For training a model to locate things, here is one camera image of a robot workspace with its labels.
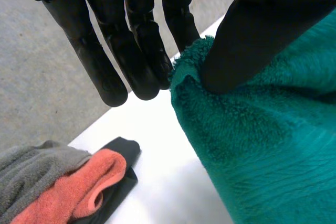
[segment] fabric pile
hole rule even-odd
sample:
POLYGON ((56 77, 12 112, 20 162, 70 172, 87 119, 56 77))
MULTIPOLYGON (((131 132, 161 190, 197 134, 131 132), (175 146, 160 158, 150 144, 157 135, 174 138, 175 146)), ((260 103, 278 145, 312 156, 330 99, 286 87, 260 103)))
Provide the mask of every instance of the fabric pile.
POLYGON ((93 155, 53 141, 4 151, 0 223, 104 223, 137 184, 139 154, 121 137, 93 155))
POLYGON ((172 105, 236 224, 336 223, 335 38, 336 11, 224 95, 199 77, 212 37, 176 61, 172 105))

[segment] robotic hand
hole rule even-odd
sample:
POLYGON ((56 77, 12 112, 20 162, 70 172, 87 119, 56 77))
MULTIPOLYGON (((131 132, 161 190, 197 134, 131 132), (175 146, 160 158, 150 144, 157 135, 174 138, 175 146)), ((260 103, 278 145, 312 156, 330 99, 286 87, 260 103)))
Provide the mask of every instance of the robotic hand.
MULTIPOLYGON (((123 0, 88 2, 134 93, 148 100, 159 88, 168 88, 172 66, 153 19, 154 1, 125 0, 133 34, 124 20, 123 0)), ((199 38, 190 2, 163 0, 180 51, 199 38)), ((110 106, 125 102, 126 89, 98 43, 85 0, 44 0, 44 4, 65 30, 103 101, 110 106)), ((201 70, 204 87, 225 93, 248 81, 335 6, 336 0, 235 0, 201 70)))
MULTIPOLYGON (((89 19, 85 0, 42 1, 62 27, 102 100, 120 106, 128 92, 103 51, 89 19)), ((172 70, 159 27, 154 21, 154 0, 87 0, 105 41, 134 93, 153 99, 169 88, 172 70), (125 20, 124 5, 132 31, 125 20)), ((189 11, 191 0, 162 0, 165 19, 180 51, 200 36, 189 11)))

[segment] orange towel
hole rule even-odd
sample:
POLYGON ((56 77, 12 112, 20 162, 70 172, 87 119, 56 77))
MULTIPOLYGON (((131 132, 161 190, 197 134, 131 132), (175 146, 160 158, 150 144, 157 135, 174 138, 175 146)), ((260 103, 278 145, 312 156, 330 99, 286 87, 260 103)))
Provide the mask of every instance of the orange towel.
POLYGON ((57 179, 11 224, 67 224, 89 216, 101 206, 102 190, 119 182, 125 169, 121 154, 102 149, 81 169, 57 179))

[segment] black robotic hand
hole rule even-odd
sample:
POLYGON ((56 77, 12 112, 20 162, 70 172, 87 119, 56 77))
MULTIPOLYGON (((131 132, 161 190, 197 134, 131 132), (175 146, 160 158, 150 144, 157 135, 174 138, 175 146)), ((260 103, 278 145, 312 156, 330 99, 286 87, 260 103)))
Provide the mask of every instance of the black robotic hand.
MULTIPOLYGON (((109 106, 120 106, 128 92, 103 51, 89 19, 85 0, 42 1, 63 28, 78 58, 109 106)), ((153 99, 169 87, 172 70, 159 27, 154 21, 154 0, 87 0, 106 43, 134 93, 153 99), (124 5, 132 31, 125 20, 124 5)), ((180 51, 200 36, 189 11, 191 0, 162 0, 165 19, 180 51)))
MULTIPOLYGON (((154 1, 125 0, 133 34, 124 19, 123 0, 88 2, 134 93, 149 100, 159 88, 168 88, 172 66, 153 19, 154 1)), ((163 0, 166 22, 180 51, 199 38, 190 2, 163 0)), ((110 106, 125 102, 127 91, 99 45, 85 0, 44 0, 44 4, 65 30, 103 101, 110 106)), ((248 81, 335 6, 336 0, 235 0, 205 59, 204 87, 225 93, 248 81)))
POLYGON ((205 59, 203 86, 226 93, 243 84, 335 7, 336 0, 235 0, 205 59))

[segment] green towel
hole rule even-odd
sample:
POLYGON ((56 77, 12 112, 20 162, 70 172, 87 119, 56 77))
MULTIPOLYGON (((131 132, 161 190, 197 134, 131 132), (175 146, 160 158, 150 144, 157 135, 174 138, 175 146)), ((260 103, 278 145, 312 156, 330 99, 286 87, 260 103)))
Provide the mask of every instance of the green towel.
POLYGON ((212 43, 176 60, 172 105, 234 222, 336 223, 336 12, 225 95, 200 84, 212 43))

